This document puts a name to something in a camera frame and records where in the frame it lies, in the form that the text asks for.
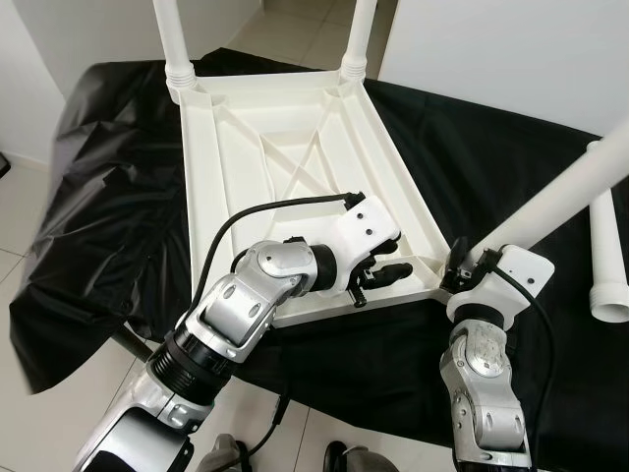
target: pipe end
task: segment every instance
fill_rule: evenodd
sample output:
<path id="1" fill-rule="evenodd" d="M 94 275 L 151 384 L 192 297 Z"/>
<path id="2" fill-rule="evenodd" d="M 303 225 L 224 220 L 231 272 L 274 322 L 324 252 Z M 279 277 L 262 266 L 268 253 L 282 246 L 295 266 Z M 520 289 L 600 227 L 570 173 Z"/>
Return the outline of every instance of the pipe end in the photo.
<path id="1" fill-rule="evenodd" d="M 618 282 L 596 284 L 590 290 L 590 310 L 602 322 L 629 322 L 629 286 Z"/>

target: black plastic sheet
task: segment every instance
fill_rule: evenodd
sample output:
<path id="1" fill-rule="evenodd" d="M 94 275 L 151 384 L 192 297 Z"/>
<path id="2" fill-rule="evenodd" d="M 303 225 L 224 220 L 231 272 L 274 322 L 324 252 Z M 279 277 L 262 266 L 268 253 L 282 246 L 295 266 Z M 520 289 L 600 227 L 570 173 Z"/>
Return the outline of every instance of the black plastic sheet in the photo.
<path id="1" fill-rule="evenodd" d="M 225 49 L 196 69 L 199 75 L 303 70 Z M 479 241 L 596 138 L 419 90 L 374 81 L 366 89 L 450 243 L 461 235 Z M 34 391 L 68 377 L 124 322 L 160 340 L 187 308 L 180 133 L 161 62 L 94 66 L 68 100 L 48 211 L 11 305 L 11 338 Z M 623 242 L 628 197 L 624 181 L 614 189 Z M 628 260 L 627 244 L 623 249 Z M 556 266 L 539 299 L 559 350 L 541 424 L 540 466 L 626 470 L 629 326 L 590 315 L 587 213 L 534 250 Z M 275 391 L 288 377 L 293 397 L 320 411 L 451 445 L 438 371 L 450 329 L 443 306 L 433 301 L 293 326 L 280 330 L 281 342 L 266 336 L 238 375 Z M 533 421 L 548 367 L 543 325 L 529 310 L 509 337 L 513 387 Z"/>

